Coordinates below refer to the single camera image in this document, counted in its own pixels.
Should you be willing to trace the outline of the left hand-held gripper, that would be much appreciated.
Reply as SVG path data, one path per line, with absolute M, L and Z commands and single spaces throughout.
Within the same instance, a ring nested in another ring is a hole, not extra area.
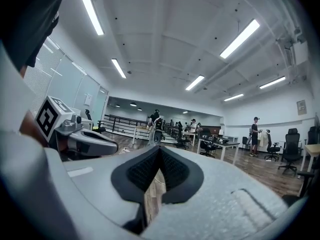
M 99 158 L 115 154 L 119 146 L 111 138 L 86 130 L 82 118 L 59 98 L 47 96 L 43 101 L 35 123 L 50 148 L 56 150 L 62 161 Z M 68 152 L 60 155 L 58 138 L 68 137 Z

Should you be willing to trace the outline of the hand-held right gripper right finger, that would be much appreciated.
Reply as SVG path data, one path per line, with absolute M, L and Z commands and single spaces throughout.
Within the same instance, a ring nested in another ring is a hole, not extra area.
M 185 203 L 164 204 L 141 236 L 148 240 L 274 240 L 306 203 L 288 206 L 275 192 L 236 166 L 187 150 L 204 180 Z

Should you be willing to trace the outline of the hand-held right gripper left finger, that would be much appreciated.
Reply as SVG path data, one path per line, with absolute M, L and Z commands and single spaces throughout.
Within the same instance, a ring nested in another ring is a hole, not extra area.
M 158 240 L 147 226 L 145 194 L 134 184 L 122 199 L 112 184 L 125 156 L 64 163 L 51 148 L 13 132 L 0 134 L 0 181 L 13 208 L 50 240 Z

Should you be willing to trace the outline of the person's left hand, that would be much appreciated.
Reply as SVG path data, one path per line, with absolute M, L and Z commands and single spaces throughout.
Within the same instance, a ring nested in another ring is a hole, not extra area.
M 68 137 L 62 136 L 57 140 L 57 147 L 60 155 L 66 155 L 69 147 L 68 147 Z

